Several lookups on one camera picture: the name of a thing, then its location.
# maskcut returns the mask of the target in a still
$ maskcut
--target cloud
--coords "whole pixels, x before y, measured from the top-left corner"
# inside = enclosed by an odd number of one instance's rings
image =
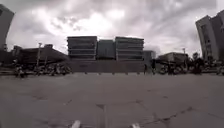
[[[134,36],[157,53],[200,51],[195,21],[216,14],[214,0],[3,0],[16,11],[8,44],[52,43],[66,52],[66,36]]]

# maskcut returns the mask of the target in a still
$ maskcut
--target modern building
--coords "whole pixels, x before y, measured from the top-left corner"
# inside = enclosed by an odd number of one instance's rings
[[[144,39],[116,37],[99,40],[96,36],[68,37],[68,55],[73,60],[142,61]]]
[[[144,39],[116,37],[116,58],[118,61],[142,61]]]
[[[67,65],[73,72],[142,72],[144,39],[116,37],[97,40],[96,36],[68,37]]]
[[[196,22],[203,59],[224,60],[224,11],[215,17],[205,16]]]
[[[159,56],[158,59],[161,61],[184,63],[188,59],[188,55],[184,53],[170,52]]]
[[[14,13],[0,4],[0,50],[6,49],[6,38]]]
[[[116,60],[116,45],[113,40],[99,40],[97,60]]]
[[[68,59],[67,55],[53,49],[53,45],[51,44],[47,44],[41,48],[27,49],[15,46],[12,54],[19,63],[32,65],[37,64],[38,54],[40,65],[61,62]]]
[[[143,59],[145,61],[145,64],[149,65],[152,59],[156,59],[156,52],[152,50],[144,50]]]
[[[97,37],[68,37],[68,56],[73,60],[96,60]]]

